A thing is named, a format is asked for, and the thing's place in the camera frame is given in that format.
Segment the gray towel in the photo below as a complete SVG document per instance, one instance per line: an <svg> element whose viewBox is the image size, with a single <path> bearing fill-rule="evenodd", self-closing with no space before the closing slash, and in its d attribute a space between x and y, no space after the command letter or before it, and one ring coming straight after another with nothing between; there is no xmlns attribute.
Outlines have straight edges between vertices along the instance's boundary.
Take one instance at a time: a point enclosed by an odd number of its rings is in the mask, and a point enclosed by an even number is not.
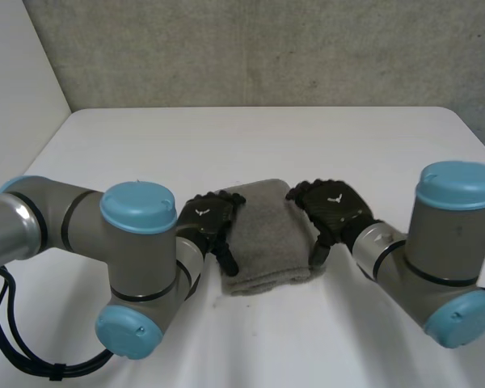
<svg viewBox="0 0 485 388"><path fill-rule="evenodd" d="M270 179L226 191L239 193L247 202L238 211L227 240L239 273L221 275L224 293L263 293L278 285L308 281L323 272L322 268L309 268L316 229L292 201L285 200L289 191L286 182Z"/></svg>

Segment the white tabletop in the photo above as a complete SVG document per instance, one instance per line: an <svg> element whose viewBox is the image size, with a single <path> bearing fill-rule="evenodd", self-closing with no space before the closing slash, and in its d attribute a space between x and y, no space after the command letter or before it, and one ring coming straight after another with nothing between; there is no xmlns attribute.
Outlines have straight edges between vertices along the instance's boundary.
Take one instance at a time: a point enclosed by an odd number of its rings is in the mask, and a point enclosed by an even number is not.
<svg viewBox="0 0 485 388"><path fill-rule="evenodd" d="M485 162L485 147L444 108L97 109L74 113L27 174L98 190L150 180L173 191L178 210L197 193L260 179L344 179L376 217L406 231L420 171L445 159ZM150 357L113 357L90 376L53 383L0 353L0 387L485 388L485 336L441 348L343 247L328 261L310 283L227 297L209 257L198 292ZM19 329L38 356L71 364L102 349L94 322L109 299L103 264L50 250L9 269Z"/></svg>

